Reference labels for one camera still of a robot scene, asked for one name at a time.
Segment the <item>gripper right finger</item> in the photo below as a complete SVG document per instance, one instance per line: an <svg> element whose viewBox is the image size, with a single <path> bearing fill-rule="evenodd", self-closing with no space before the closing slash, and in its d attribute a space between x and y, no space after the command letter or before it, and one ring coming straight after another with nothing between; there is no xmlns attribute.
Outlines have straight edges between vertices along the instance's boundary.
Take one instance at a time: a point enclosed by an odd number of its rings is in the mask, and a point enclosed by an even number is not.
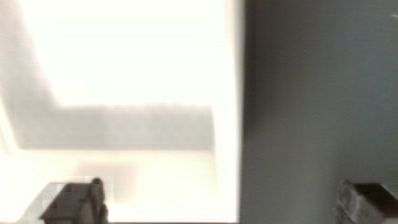
<svg viewBox="0 0 398 224"><path fill-rule="evenodd" d="M342 183L335 224L398 224L398 198L381 183Z"/></svg>

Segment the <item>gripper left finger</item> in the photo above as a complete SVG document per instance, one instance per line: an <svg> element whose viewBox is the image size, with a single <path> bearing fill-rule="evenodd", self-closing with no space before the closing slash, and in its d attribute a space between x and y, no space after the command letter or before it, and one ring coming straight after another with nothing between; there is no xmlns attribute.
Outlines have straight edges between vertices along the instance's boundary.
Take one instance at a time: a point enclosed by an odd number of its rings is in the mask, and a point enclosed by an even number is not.
<svg viewBox="0 0 398 224"><path fill-rule="evenodd" d="M109 224L104 181L68 183L40 216L45 224Z"/></svg>

